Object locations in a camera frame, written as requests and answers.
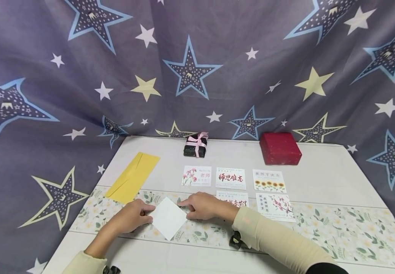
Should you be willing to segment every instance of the sleeve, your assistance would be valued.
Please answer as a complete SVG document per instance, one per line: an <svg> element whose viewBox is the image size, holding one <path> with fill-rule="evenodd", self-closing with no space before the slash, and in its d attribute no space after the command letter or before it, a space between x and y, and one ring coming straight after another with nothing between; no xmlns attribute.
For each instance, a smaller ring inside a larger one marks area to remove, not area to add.
<svg viewBox="0 0 395 274"><path fill-rule="evenodd" d="M295 273L306 274L317 263L336 265L320 246L248 207L240 208L232 228L249 248L266 252Z"/></svg>
<svg viewBox="0 0 395 274"><path fill-rule="evenodd" d="M62 274L102 274L107 259L97 259L80 251Z"/></svg>

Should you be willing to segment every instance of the star backdrop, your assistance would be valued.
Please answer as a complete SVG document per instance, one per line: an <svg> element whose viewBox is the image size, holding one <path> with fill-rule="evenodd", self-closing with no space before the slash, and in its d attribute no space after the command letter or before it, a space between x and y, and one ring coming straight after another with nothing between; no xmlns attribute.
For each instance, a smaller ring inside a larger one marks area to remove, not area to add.
<svg viewBox="0 0 395 274"><path fill-rule="evenodd" d="M253 3L0 0L0 273L42 272L128 135L341 144L395 217L395 1Z"/></svg>

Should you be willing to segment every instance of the hand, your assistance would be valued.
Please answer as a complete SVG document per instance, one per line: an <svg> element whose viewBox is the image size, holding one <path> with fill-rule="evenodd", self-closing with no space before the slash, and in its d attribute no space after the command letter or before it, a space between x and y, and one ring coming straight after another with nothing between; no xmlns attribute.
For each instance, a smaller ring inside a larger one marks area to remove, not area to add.
<svg viewBox="0 0 395 274"><path fill-rule="evenodd" d="M225 219L229 222L234 222L237 216L238 207L217 199L216 197L203 192L192 194L188 199L178 202L178 206L187 206L190 213L187 214L187 219L201 219L208 220L214 217Z"/></svg>
<svg viewBox="0 0 395 274"><path fill-rule="evenodd" d="M141 199L137 199L126 204L106 225L117 234L130 233L141 225L151 223L153 218L146 216L145 211L153 210L154 205L145 204Z"/></svg>

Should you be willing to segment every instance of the white paper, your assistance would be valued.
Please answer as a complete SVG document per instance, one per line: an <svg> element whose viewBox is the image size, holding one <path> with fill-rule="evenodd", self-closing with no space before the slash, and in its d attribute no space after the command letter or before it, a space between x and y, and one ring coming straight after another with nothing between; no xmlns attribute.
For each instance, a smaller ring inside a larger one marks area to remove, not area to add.
<svg viewBox="0 0 395 274"><path fill-rule="evenodd" d="M222 201L230 202L237 207L249 207L249 196L245 192L217 191L216 198Z"/></svg>
<svg viewBox="0 0 395 274"><path fill-rule="evenodd" d="M211 167L185 166L182 185L211 186Z"/></svg>
<svg viewBox="0 0 395 274"><path fill-rule="evenodd" d="M218 167L216 173L217 188L246 190L245 170L237 168Z"/></svg>
<svg viewBox="0 0 395 274"><path fill-rule="evenodd" d="M295 222L289 195L270 193L256 193L256 195L257 210L264 217L283 222Z"/></svg>
<svg viewBox="0 0 395 274"><path fill-rule="evenodd" d="M171 240L187 220L187 214L168 198L164 198L150 216L152 224L167 240Z"/></svg>
<svg viewBox="0 0 395 274"><path fill-rule="evenodd" d="M281 171L253 169L252 173L255 190L287 193Z"/></svg>

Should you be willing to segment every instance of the ribbon bow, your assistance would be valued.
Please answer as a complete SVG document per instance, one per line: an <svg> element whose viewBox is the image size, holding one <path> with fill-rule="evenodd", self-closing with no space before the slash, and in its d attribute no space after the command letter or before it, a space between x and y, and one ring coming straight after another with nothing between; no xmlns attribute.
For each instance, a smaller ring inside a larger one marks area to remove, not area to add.
<svg viewBox="0 0 395 274"><path fill-rule="evenodd" d="M195 152L196 152L196 157L199 158L198 156L198 148L199 147L205 147L206 148L206 144L204 144L202 142L202 138L208 139L208 132L201 132L199 133L199 135L197 136L197 139L189 136L187 139L187 142L185 143L185 145L192 145L193 147L195 147Z"/></svg>

